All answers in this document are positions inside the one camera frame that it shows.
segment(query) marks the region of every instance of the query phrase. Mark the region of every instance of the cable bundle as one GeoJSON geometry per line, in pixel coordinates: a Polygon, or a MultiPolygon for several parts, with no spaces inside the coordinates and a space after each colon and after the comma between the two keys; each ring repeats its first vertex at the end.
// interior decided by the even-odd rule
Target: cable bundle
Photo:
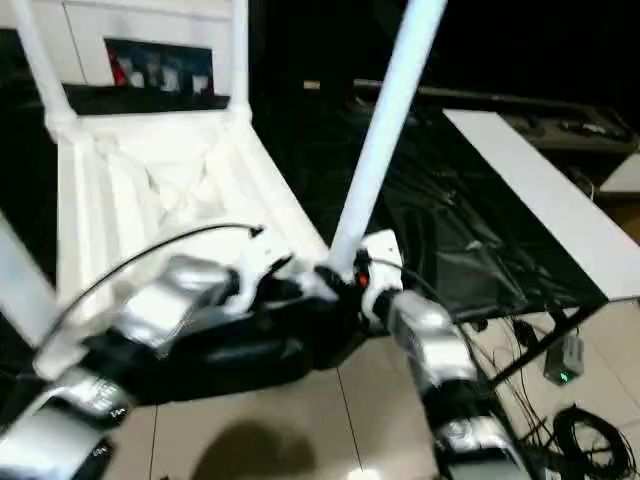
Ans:
{"type": "Polygon", "coordinates": [[[593,479],[617,480],[635,476],[636,461],[629,442],[616,427],[576,406],[566,408],[553,419],[555,442],[572,464],[593,479]],[[583,450],[576,438],[576,428],[588,427],[607,442],[606,448],[583,450]],[[607,463],[599,463],[593,454],[610,452],[607,463]]]}

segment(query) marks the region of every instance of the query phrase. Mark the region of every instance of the orange light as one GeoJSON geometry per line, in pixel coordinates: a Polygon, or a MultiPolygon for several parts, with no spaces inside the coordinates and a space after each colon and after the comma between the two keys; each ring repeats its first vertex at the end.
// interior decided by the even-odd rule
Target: orange light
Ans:
{"type": "Polygon", "coordinates": [[[358,283],[360,283],[362,288],[367,288],[369,286],[369,277],[366,273],[358,274],[358,283]]]}

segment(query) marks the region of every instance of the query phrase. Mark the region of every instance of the metal rod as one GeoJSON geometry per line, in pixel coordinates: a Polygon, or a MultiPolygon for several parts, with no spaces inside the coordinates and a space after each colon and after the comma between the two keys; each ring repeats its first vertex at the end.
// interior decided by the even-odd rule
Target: metal rod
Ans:
{"type": "Polygon", "coordinates": [[[511,375],[527,366],[538,355],[544,353],[557,340],[564,337],[599,309],[600,307],[582,307],[572,316],[568,317],[566,322],[557,322],[556,327],[547,336],[543,337],[535,347],[527,349],[522,356],[515,359],[511,364],[509,364],[509,366],[505,367],[495,377],[489,380],[489,386],[491,388],[496,388],[511,375]]]}
{"type": "Polygon", "coordinates": [[[411,0],[405,11],[331,244],[328,263],[339,273],[353,268],[446,4],[446,0],[411,0]]]}
{"type": "Polygon", "coordinates": [[[233,0],[231,10],[232,58],[229,109],[251,117],[249,106],[249,0],[233,0]]]}
{"type": "Polygon", "coordinates": [[[53,289],[0,213],[0,310],[31,347],[49,333],[58,306],[53,289]]]}
{"type": "Polygon", "coordinates": [[[33,15],[31,0],[11,0],[18,21],[18,34],[45,109],[45,123],[52,136],[57,127],[76,119],[62,84],[44,47],[33,15]]]}

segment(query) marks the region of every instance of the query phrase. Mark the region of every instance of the white table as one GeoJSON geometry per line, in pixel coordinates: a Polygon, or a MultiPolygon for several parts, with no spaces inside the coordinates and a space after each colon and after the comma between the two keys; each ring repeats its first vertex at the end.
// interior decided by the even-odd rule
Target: white table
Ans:
{"type": "MultiPolygon", "coordinates": [[[[640,297],[640,247],[498,114],[447,110],[445,115],[531,210],[609,302],[640,297]]],[[[493,379],[497,386],[595,311],[566,317],[493,379]]]]}

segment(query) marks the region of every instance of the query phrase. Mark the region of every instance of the black plastic sheet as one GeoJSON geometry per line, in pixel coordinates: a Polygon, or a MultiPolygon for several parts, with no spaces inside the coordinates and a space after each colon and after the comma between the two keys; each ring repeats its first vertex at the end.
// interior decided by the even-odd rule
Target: black plastic sheet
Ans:
{"type": "MultiPolygon", "coordinates": [[[[315,93],[252,106],[256,132],[330,244],[371,108],[315,93]]],[[[606,301],[438,110],[415,107],[404,126],[368,230],[385,228],[395,231],[405,265],[460,321],[606,301]]]]}

